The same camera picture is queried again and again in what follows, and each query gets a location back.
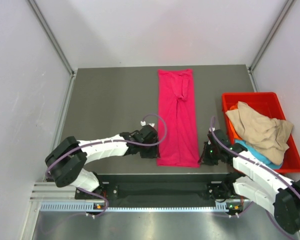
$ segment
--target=pink fabric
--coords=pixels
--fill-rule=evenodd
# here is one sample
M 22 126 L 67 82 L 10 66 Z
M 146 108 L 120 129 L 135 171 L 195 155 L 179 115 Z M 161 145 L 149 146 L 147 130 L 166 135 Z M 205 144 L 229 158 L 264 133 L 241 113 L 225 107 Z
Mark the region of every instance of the pink fabric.
M 159 145 L 158 166 L 198 168 L 199 146 L 196 125 L 193 71 L 159 70 L 158 114 L 165 120 L 167 136 Z M 165 134 L 158 123 L 158 136 Z

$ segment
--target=blue cloth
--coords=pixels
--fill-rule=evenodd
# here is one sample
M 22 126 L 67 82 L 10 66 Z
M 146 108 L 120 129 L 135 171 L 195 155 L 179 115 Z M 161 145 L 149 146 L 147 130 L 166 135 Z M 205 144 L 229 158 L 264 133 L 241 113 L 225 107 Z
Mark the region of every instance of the blue cloth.
M 280 165 L 275 165 L 273 162 L 271 162 L 266 156 L 259 153 L 257 150 L 255 150 L 252 146 L 249 146 L 246 144 L 243 140 L 234 140 L 235 143 L 241 144 L 242 146 L 246 147 L 248 151 L 260 162 L 263 162 L 265 165 L 267 165 L 271 169 L 279 169 L 282 166 L 282 163 Z

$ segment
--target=beige cloth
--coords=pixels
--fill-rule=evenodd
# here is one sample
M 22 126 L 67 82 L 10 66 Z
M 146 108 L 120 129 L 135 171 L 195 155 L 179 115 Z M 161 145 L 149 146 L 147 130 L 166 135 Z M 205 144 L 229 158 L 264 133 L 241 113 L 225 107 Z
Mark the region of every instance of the beige cloth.
M 238 109 L 229 110 L 226 115 L 230 119 L 236 133 L 271 162 L 280 165 L 293 124 L 287 120 L 279 120 L 261 115 L 245 102 L 238 102 Z

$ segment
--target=white wall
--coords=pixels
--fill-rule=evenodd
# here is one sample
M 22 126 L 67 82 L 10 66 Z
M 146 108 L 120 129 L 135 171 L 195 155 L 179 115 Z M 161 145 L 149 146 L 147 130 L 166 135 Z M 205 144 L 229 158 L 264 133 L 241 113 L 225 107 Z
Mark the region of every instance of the white wall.
M 73 68 L 250 65 L 285 0 L 36 0 Z
M 296 1 L 254 72 L 259 90 L 278 95 L 300 154 L 300 0 Z
M 0 240 L 18 239 L 70 76 L 25 0 L 0 0 Z

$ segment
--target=red plastic bin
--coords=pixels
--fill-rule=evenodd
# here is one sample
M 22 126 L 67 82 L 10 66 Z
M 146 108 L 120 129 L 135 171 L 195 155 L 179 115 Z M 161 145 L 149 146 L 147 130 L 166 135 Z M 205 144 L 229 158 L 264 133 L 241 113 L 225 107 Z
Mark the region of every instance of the red plastic bin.
M 286 120 L 277 95 L 274 92 L 229 92 L 222 94 L 222 111 L 224 114 L 227 135 L 233 144 L 235 139 L 230 130 L 226 111 L 238 101 L 247 103 L 251 108 L 269 118 Z M 295 141 L 290 135 L 287 144 L 289 149 L 284 154 L 283 165 L 275 171 L 281 174 L 300 173 L 300 156 Z

